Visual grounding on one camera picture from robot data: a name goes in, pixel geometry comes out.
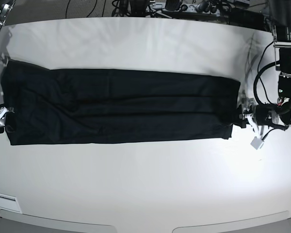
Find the floor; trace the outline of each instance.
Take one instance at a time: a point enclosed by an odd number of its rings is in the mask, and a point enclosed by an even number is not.
[[[16,0],[16,4],[7,19],[7,25],[65,18],[69,0]],[[112,0],[70,0],[67,18],[110,17],[114,7]],[[263,3],[264,0],[251,0],[251,6]],[[251,7],[260,11],[264,5]]]

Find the white table surface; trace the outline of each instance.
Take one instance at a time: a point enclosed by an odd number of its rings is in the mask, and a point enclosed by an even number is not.
[[[69,19],[4,28],[0,57],[50,69],[224,76],[252,95],[271,40],[269,33],[205,22]],[[274,59],[269,49],[262,66]],[[263,76],[274,101],[277,78],[274,70]],[[230,140],[11,147],[2,134],[0,193],[16,196],[24,214],[113,225],[119,233],[171,233],[282,211],[291,217],[291,129],[272,132],[259,151],[250,146],[253,137],[250,127],[234,127]]]

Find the folded black cloth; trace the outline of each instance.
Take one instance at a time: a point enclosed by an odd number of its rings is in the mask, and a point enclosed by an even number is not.
[[[9,61],[1,79],[11,145],[231,137],[240,83],[118,69],[48,70]]]

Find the black pants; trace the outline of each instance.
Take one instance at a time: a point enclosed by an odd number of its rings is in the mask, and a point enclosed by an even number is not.
[[[228,139],[239,87],[205,75],[16,61],[2,78],[5,105],[17,109],[11,145]]]

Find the white connector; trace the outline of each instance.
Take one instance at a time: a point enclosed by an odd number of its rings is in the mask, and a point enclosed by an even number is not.
[[[254,139],[251,142],[251,145],[256,149],[261,149],[264,145],[264,141],[261,138],[254,137]]]

